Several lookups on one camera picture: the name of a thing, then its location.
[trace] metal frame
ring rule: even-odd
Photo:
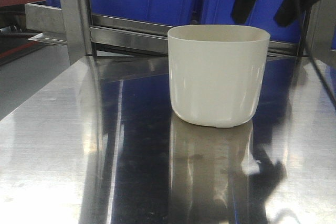
[[[89,0],[60,0],[70,63],[92,55]]]
[[[321,0],[313,5],[307,42],[314,57],[336,67],[336,50],[330,50],[336,28],[336,0]]]
[[[96,55],[96,44],[106,50],[167,54],[167,31],[171,26],[92,14],[89,0],[61,0],[61,5],[62,9],[44,3],[26,4],[27,27],[43,31],[33,40],[66,44],[70,63],[85,55]],[[307,39],[315,57],[336,65],[336,51],[330,50],[335,17],[336,0],[315,4],[307,19]],[[271,41],[268,53],[296,56],[302,53],[302,45]]]

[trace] stainless steel table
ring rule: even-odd
[[[0,223],[334,223],[335,163],[304,59],[269,58],[256,115],[216,129],[172,113],[166,58],[83,58],[0,122]]]

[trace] white cup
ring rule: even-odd
[[[182,120],[234,127],[257,109],[270,34],[250,26],[188,25],[168,31],[170,98]]]

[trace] black cable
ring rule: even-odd
[[[324,76],[322,75],[321,73],[321,70],[319,69],[319,67],[317,66],[313,56],[312,56],[312,53],[311,53],[311,50],[310,50],[310,47],[307,43],[307,40],[306,40],[306,37],[303,33],[303,25],[302,25],[302,20],[301,20],[301,8],[300,8],[300,0],[295,0],[295,8],[296,8],[296,14],[297,14],[297,19],[298,19],[298,22],[299,22],[299,25],[300,25],[300,31],[301,31],[301,41],[305,47],[305,50],[306,50],[306,53],[308,55],[308,59],[310,61],[310,63],[312,64],[320,82],[322,83],[322,86],[324,88],[324,90],[326,91],[332,105],[334,106],[335,110],[336,110],[336,98],[333,94],[333,92],[331,91],[330,87],[328,86],[327,84],[327,81],[325,80]]]

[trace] metal post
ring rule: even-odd
[[[89,0],[60,0],[66,31],[70,64],[92,55]]]
[[[321,0],[311,9],[307,42],[315,58],[336,66],[336,55],[331,44],[336,26],[336,0]]]

